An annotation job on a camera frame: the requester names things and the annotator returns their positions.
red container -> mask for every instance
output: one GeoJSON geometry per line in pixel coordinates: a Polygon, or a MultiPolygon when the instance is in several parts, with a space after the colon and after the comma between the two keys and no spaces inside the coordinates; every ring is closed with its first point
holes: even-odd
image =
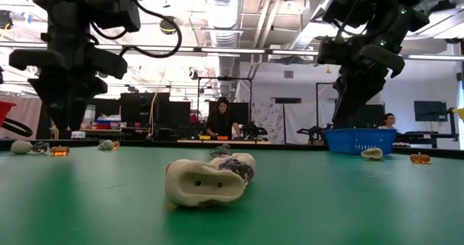
{"type": "Polygon", "coordinates": [[[16,104],[10,103],[10,102],[5,102],[5,101],[0,101],[0,126],[3,125],[3,122],[5,121],[5,118],[8,115],[8,112],[12,109],[12,107],[15,107],[16,104]]]}

cable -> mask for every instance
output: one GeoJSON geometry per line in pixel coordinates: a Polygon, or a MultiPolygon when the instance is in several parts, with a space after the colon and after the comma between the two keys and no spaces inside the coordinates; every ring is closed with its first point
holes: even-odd
{"type": "MultiPolygon", "coordinates": [[[[376,1],[382,1],[382,0],[365,0],[363,2],[363,4],[366,4],[369,5],[369,4],[372,4],[376,1]]],[[[398,18],[398,15],[399,15],[399,3],[397,0],[384,0],[385,2],[387,3],[390,3],[390,18],[389,18],[389,21],[381,28],[379,28],[378,30],[375,30],[374,32],[370,33],[370,34],[365,34],[365,35],[361,35],[362,37],[364,38],[372,38],[372,37],[375,37],[375,36],[378,36],[382,33],[384,33],[385,31],[387,31],[395,22],[395,20],[398,18]]]]}
{"type": "Polygon", "coordinates": [[[161,74],[161,79],[159,80],[159,84],[158,84],[158,87],[157,87],[157,91],[154,93],[154,96],[153,96],[153,99],[152,99],[152,106],[150,108],[150,113],[149,113],[149,122],[148,122],[148,125],[149,125],[149,128],[148,128],[148,134],[152,133],[152,128],[153,128],[153,106],[154,106],[154,103],[157,99],[157,96],[158,96],[158,91],[160,90],[161,88],[161,83],[162,83],[162,79],[165,77],[165,72],[166,72],[166,68],[164,68],[164,70],[162,71],[162,74],[161,74]]]}
{"type": "Polygon", "coordinates": [[[10,132],[19,134],[20,136],[30,137],[33,135],[33,131],[28,126],[9,118],[5,118],[3,125],[1,126],[10,132]]]}
{"type": "MultiPolygon", "coordinates": [[[[375,3],[377,1],[381,1],[381,0],[365,0],[362,2],[362,5],[369,5],[369,4],[372,4],[372,3],[375,3]]],[[[350,36],[357,36],[357,37],[362,37],[362,38],[372,38],[374,36],[378,36],[382,33],[384,33],[385,31],[387,31],[394,23],[394,21],[398,18],[398,14],[399,14],[399,4],[398,4],[398,1],[397,0],[384,0],[386,1],[387,3],[390,3],[389,7],[391,8],[391,14],[390,14],[390,17],[389,17],[389,21],[384,25],[382,26],[381,28],[379,28],[378,30],[376,30],[375,32],[373,33],[370,33],[370,34],[363,34],[364,31],[366,31],[369,27],[369,24],[371,23],[372,19],[370,19],[368,21],[368,23],[366,24],[365,26],[365,29],[361,32],[361,34],[355,34],[355,33],[351,33],[349,31],[346,31],[346,30],[343,30],[344,33],[350,35],[350,36]]],[[[339,31],[341,30],[341,26],[340,26],[340,23],[338,23],[337,21],[334,20],[333,24],[339,28],[339,31]]]]}
{"type": "Polygon", "coordinates": [[[150,14],[151,16],[155,16],[155,17],[158,17],[162,20],[165,20],[166,22],[168,22],[169,24],[172,25],[172,27],[175,29],[176,33],[177,33],[177,37],[178,37],[178,40],[177,40],[177,44],[174,46],[174,49],[169,51],[168,53],[166,54],[152,54],[148,51],[145,51],[143,49],[140,49],[139,47],[137,46],[132,46],[132,45],[129,45],[129,46],[124,46],[123,47],[123,50],[119,53],[120,56],[123,56],[128,50],[132,49],[132,50],[135,50],[137,51],[138,53],[140,54],[143,54],[145,56],[148,56],[148,57],[153,57],[153,58],[166,58],[166,57],[171,57],[172,55],[174,55],[175,53],[177,53],[177,51],[179,51],[179,48],[182,46],[182,32],[181,32],[181,29],[179,28],[179,26],[177,25],[177,23],[175,23],[174,20],[171,20],[169,17],[166,17],[160,13],[156,13],[156,12],[153,12],[151,10],[148,10],[146,9],[144,6],[142,6],[140,4],[140,2],[138,2],[138,0],[133,0],[134,3],[137,5],[137,7],[147,13],[147,14],[150,14]]]}
{"type": "MultiPolygon", "coordinates": [[[[54,25],[59,26],[59,27],[61,27],[63,29],[67,29],[67,30],[69,30],[71,32],[74,32],[74,33],[77,33],[79,35],[84,35],[84,36],[90,38],[94,42],[95,45],[99,45],[99,40],[95,36],[91,35],[90,33],[87,33],[87,32],[81,33],[79,30],[76,30],[74,28],[71,28],[69,26],[63,25],[62,23],[57,22],[56,17],[53,15],[53,8],[56,6],[56,4],[58,2],[61,2],[61,1],[74,2],[76,4],[80,4],[81,6],[83,6],[85,8],[88,8],[88,10],[91,10],[90,6],[88,5],[88,3],[85,0],[49,0],[49,3],[47,5],[47,12],[51,13],[51,14],[49,14],[49,18],[50,18],[51,22],[53,22],[54,25]]],[[[137,51],[137,52],[139,52],[139,53],[141,53],[141,54],[143,54],[145,56],[153,57],[153,58],[171,57],[172,55],[177,53],[177,51],[179,50],[179,48],[182,45],[182,32],[181,32],[181,29],[179,28],[179,26],[177,25],[177,23],[175,23],[175,21],[171,20],[169,17],[166,17],[166,16],[164,16],[164,15],[162,15],[160,13],[156,13],[156,12],[153,12],[151,10],[146,9],[145,7],[143,7],[140,4],[139,0],[133,0],[133,2],[137,5],[137,7],[141,11],[143,11],[143,12],[145,12],[147,14],[150,14],[152,16],[158,17],[158,18],[160,18],[162,20],[165,20],[166,22],[171,24],[172,27],[174,28],[174,30],[177,33],[178,41],[177,41],[177,44],[175,45],[174,49],[171,50],[170,52],[166,53],[166,54],[152,54],[152,53],[149,53],[148,51],[140,49],[137,46],[128,45],[128,46],[123,47],[123,50],[119,53],[119,56],[122,57],[130,49],[133,49],[133,50],[135,50],[135,51],[137,51]]],[[[98,29],[98,27],[96,26],[96,24],[94,22],[92,22],[92,21],[91,21],[91,26],[95,30],[95,32],[97,34],[99,34],[102,38],[109,39],[109,40],[115,40],[115,39],[122,38],[127,33],[127,31],[124,30],[119,35],[116,35],[116,36],[112,37],[112,36],[105,35],[103,32],[101,32],[100,29],[98,29]]]]}
{"type": "Polygon", "coordinates": [[[95,22],[93,21],[90,21],[90,25],[92,26],[92,28],[95,30],[95,32],[97,34],[99,34],[99,36],[101,36],[102,38],[105,38],[105,39],[108,39],[108,40],[116,40],[116,39],[119,39],[119,38],[122,38],[125,34],[128,33],[128,31],[125,29],[123,32],[121,32],[119,35],[116,35],[116,36],[108,36],[106,34],[104,34],[103,32],[100,31],[100,29],[96,26],[95,22]]]}
{"type": "Polygon", "coordinates": [[[351,7],[350,11],[348,12],[348,15],[347,17],[345,17],[343,23],[341,24],[340,28],[339,28],[339,31],[336,33],[336,37],[335,39],[339,39],[341,38],[341,33],[344,31],[345,27],[347,26],[347,20],[349,19],[349,17],[351,17],[351,15],[353,14],[353,12],[355,11],[357,5],[359,3],[361,3],[362,0],[356,0],[356,2],[353,4],[353,6],[351,7]]]}

ductwork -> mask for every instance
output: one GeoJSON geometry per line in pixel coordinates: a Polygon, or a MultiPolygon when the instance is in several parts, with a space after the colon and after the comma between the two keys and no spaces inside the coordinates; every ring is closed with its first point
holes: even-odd
{"type": "Polygon", "coordinates": [[[303,10],[301,21],[302,21],[302,32],[291,42],[287,49],[304,50],[306,49],[314,37],[319,36],[319,33],[315,32],[316,28],[311,24],[314,20],[324,15],[328,5],[332,0],[310,0],[307,2],[306,7],[303,10]]]}
{"type": "MultiPolygon", "coordinates": [[[[227,29],[236,29],[239,23],[239,5],[241,0],[207,0],[209,19],[208,24],[211,28],[224,29],[224,31],[214,30],[210,32],[211,43],[216,47],[237,47],[239,34],[227,29]]],[[[218,57],[216,67],[217,76],[233,74],[234,57],[218,57]]],[[[225,85],[220,86],[221,96],[227,96],[229,90],[225,85]]]]}
{"type": "MultiPolygon", "coordinates": [[[[441,0],[422,0],[418,7],[430,9],[431,5],[437,4],[438,1],[441,0]]],[[[317,19],[324,15],[331,2],[332,0],[310,0],[307,3],[301,16],[302,27],[304,28],[286,49],[304,50],[310,45],[314,37],[323,36],[324,27],[326,27],[326,30],[332,29],[330,24],[317,21],[317,19]]]]}

white curtain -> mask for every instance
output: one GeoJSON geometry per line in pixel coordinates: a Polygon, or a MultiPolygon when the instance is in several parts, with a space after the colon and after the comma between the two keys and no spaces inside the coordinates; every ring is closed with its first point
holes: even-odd
{"type": "Polygon", "coordinates": [[[316,124],[315,103],[285,104],[285,134],[288,144],[307,144],[308,135],[297,133],[316,124]]]}
{"type": "Polygon", "coordinates": [[[283,144],[283,108],[282,104],[253,103],[252,120],[266,129],[265,136],[272,144],[283,144]]]}
{"type": "MultiPolygon", "coordinates": [[[[459,89],[457,90],[457,108],[464,108],[464,90],[462,81],[459,81],[459,89]]],[[[461,150],[464,150],[464,122],[462,119],[459,119],[458,125],[459,146],[461,150]]]]}

red object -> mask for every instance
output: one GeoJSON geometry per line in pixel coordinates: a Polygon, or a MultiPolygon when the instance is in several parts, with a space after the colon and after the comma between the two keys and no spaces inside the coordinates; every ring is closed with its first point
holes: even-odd
{"type": "Polygon", "coordinates": [[[198,121],[198,117],[196,117],[195,114],[190,116],[190,123],[191,124],[196,124],[197,121],[198,121]]]}
{"type": "Polygon", "coordinates": [[[3,125],[5,118],[7,118],[8,112],[15,107],[15,103],[0,101],[0,126],[3,125]]]}
{"type": "Polygon", "coordinates": [[[96,129],[100,129],[100,130],[104,130],[104,129],[109,129],[109,128],[110,128],[110,125],[98,124],[98,125],[95,125],[95,128],[96,128],[96,129]]]}

